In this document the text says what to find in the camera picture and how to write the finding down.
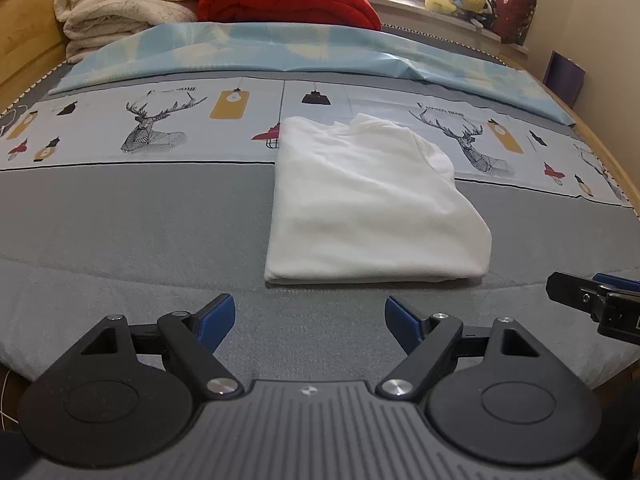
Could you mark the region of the white t-shirt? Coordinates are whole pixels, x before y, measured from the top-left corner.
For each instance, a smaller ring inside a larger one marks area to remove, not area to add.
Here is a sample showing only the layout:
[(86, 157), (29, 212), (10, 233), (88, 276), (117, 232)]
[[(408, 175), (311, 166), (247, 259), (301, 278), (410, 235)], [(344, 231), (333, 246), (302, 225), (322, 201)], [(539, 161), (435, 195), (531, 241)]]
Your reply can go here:
[(479, 280), (491, 244), (436, 144), (363, 114), (348, 124), (282, 122), (266, 282)]

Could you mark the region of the dark red cushion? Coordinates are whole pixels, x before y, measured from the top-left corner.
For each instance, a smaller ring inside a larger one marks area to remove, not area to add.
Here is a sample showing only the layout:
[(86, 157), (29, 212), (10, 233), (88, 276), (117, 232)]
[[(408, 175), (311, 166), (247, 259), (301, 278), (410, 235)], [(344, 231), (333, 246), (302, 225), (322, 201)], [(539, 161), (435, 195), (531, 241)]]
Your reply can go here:
[(492, 0), (495, 5), (495, 21), (490, 30), (501, 38), (503, 44), (519, 44), (526, 39), (536, 11), (537, 0)]

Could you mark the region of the light blue patterned quilt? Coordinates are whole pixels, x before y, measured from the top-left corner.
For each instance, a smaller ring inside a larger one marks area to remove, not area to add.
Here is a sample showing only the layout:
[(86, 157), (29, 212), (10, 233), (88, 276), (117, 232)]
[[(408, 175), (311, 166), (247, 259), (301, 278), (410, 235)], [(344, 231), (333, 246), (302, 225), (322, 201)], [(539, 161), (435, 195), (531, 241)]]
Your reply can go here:
[(288, 23), (166, 23), (89, 54), (55, 93), (199, 72), (337, 73), (439, 84), (571, 126), (522, 70), (376, 30)]

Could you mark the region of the grey deer print bed sheet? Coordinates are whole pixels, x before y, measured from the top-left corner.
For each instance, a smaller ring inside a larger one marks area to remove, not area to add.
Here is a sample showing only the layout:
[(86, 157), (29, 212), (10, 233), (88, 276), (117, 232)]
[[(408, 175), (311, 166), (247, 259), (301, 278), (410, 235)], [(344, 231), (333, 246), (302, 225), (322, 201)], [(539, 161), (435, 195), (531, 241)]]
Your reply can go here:
[(236, 323), (218, 356), (245, 381), (381, 378), (401, 358), (384, 326), (388, 296), (469, 325), (514, 318), (589, 385), (638, 360), (637, 347), (601, 336), (544, 291), (555, 271), (636, 278), (631, 206), (454, 172), (491, 232), (484, 278), (271, 284), (276, 159), (1, 167), (2, 361), (36, 378), (105, 315), (151, 323), (222, 292), (235, 300)]

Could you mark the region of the cream folded blanket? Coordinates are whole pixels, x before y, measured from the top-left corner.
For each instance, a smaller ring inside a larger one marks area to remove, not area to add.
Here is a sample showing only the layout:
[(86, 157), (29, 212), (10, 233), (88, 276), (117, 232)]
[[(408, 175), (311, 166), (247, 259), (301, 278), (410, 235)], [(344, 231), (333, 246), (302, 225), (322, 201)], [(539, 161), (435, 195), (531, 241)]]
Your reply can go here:
[(66, 61), (76, 64), (114, 41), (165, 24), (196, 20), (198, 0), (54, 0), (68, 39)]

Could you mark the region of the wooden bed frame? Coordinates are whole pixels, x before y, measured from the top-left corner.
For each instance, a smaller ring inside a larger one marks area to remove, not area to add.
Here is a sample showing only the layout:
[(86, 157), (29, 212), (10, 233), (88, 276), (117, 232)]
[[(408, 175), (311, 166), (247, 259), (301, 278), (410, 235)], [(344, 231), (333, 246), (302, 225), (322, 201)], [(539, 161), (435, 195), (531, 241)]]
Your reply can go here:
[(63, 60), (52, 0), (1, 5), (1, 167), (271, 164), (289, 117), (363, 114), (436, 144), (461, 181), (637, 206), (638, 185), (580, 120), (566, 126), (439, 84), (337, 73), (199, 72), (55, 93)]

